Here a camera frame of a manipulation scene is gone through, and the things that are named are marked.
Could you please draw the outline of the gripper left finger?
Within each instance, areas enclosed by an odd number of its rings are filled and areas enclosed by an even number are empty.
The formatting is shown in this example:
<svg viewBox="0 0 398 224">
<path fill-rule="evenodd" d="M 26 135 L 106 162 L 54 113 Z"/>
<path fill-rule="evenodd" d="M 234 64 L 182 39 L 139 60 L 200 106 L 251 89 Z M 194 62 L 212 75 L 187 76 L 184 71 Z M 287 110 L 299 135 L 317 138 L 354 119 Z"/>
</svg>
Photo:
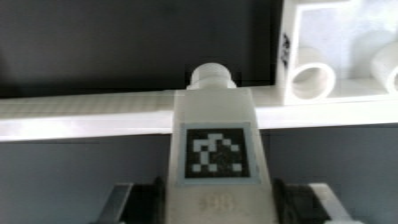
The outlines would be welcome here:
<svg viewBox="0 0 398 224">
<path fill-rule="evenodd" d="M 166 183 L 118 183 L 97 220 L 90 224 L 166 224 Z"/>
</svg>

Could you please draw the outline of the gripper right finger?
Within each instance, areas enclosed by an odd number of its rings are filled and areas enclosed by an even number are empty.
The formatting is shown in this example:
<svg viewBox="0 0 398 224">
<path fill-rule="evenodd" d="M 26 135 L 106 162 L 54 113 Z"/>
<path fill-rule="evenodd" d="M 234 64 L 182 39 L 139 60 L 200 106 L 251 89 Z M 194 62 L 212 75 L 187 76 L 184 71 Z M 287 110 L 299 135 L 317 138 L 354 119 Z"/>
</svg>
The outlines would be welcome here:
<svg viewBox="0 0 398 224">
<path fill-rule="evenodd" d="M 287 184 L 276 179 L 274 201 L 280 224 L 363 224 L 326 183 Z"/>
</svg>

